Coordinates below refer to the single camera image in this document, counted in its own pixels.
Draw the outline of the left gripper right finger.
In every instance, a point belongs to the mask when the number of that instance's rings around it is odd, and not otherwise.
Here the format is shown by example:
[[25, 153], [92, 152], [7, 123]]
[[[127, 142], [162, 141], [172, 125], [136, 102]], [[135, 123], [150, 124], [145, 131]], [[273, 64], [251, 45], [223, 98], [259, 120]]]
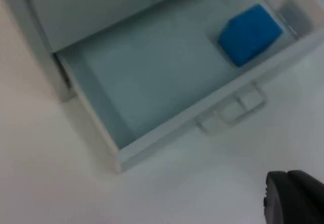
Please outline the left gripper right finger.
[[323, 183], [301, 170], [288, 171], [288, 175], [320, 217], [319, 223], [323, 223]]

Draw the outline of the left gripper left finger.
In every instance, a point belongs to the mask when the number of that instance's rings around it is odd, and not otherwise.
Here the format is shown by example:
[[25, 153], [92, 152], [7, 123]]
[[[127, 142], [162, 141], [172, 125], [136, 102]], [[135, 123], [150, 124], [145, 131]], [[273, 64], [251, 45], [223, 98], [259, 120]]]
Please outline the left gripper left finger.
[[304, 198], [283, 171], [267, 174], [263, 205], [267, 223], [302, 223], [306, 220]]

